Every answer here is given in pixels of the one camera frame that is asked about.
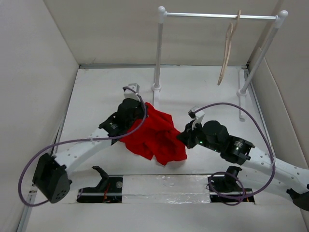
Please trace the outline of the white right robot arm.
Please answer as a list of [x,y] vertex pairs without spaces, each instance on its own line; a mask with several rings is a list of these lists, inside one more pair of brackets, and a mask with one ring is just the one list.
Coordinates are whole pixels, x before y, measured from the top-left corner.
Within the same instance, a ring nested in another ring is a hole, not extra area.
[[245,194],[245,184],[257,192],[266,190],[290,200],[298,208],[309,209],[309,171],[280,159],[255,147],[251,142],[232,136],[217,121],[204,125],[191,121],[177,135],[187,148],[203,146],[220,154],[231,163],[225,172],[209,177],[209,190],[221,198],[239,201],[251,197]]

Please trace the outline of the red t shirt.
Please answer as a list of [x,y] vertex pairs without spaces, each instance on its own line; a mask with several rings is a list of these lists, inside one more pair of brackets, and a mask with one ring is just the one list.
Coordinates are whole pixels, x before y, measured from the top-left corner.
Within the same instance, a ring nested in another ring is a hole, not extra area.
[[142,126],[120,141],[132,153],[148,160],[155,157],[164,166],[171,161],[186,160],[186,148],[177,140],[180,132],[174,128],[172,116],[156,110],[148,102],[145,105],[147,118]]

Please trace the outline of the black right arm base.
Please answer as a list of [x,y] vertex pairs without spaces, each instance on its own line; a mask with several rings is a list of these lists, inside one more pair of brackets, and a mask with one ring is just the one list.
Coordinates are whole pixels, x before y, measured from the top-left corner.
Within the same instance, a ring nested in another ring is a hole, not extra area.
[[242,202],[244,203],[254,203],[254,197],[247,197],[248,194],[252,193],[251,188],[245,188],[244,190],[241,188],[241,185],[239,182],[228,175],[227,173],[237,177],[239,172],[242,169],[237,166],[229,166],[226,173],[215,173],[212,174],[213,176],[209,175],[208,176],[208,184],[206,185],[206,189],[209,190],[210,194],[210,202],[211,203],[223,203],[226,205],[237,205],[238,200],[237,199],[229,199],[229,198],[224,198],[222,196],[218,196],[216,192],[214,192],[210,186],[209,183],[213,186],[213,188],[220,192],[221,194],[227,194],[230,197],[241,197],[243,193],[245,193],[246,198],[242,199]]

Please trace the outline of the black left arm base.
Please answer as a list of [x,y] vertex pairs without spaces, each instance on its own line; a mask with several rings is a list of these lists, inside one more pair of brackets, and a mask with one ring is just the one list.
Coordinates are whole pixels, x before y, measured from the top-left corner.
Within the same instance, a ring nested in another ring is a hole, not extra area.
[[100,181],[95,187],[79,189],[76,201],[78,203],[122,203],[122,175],[108,175],[99,166],[93,166],[100,175]]

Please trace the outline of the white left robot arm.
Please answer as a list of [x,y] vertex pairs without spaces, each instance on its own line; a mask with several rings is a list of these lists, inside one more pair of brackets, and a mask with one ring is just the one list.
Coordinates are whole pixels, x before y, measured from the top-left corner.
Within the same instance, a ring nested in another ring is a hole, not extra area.
[[136,120],[144,121],[147,109],[143,101],[124,99],[115,113],[109,116],[85,141],[53,156],[45,153],[37,163],[33,184],[50,203],[61,201],[75,184],[74,170],[99,151],[133,133]]

